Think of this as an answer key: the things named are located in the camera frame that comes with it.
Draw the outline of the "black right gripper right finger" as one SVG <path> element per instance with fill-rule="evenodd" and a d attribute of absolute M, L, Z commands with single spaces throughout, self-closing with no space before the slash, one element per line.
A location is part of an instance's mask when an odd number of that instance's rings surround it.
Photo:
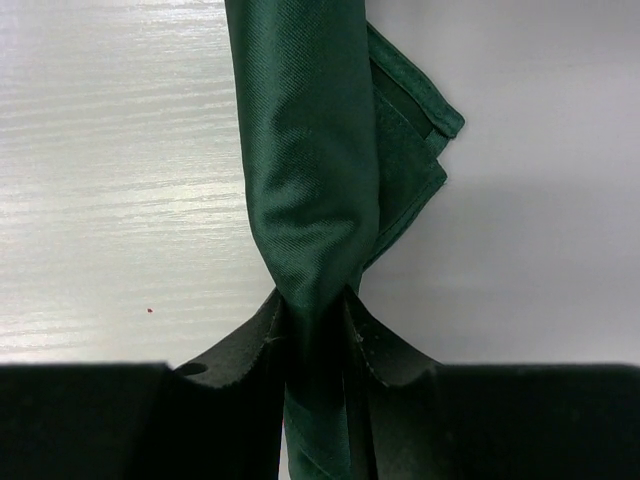
<path fill-rule="evenodd" d="M 356 479 L 635 479 L 631 365 L 450 365 L 342 303 Z"/>

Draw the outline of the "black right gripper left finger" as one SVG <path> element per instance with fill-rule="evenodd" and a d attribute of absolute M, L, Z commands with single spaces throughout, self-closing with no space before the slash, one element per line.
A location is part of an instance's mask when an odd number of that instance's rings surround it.
<path fill-rule="evenodd" d="M 5 364 L 5 479 L 274 479 L 286 350 L 272 294 L 219 343 L 162 363 Z"/>

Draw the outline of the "dark green cloth napkin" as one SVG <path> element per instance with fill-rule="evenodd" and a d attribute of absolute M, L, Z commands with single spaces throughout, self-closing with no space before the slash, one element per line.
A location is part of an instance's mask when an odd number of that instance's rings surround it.
<path fill-rule="evenodd" d="M 361 1 L 229 1 L 246 203 L 284 299 L 294 479 L 347 479 L 338 300 L 446 175 L 463 117 L 375 30 Z"/>

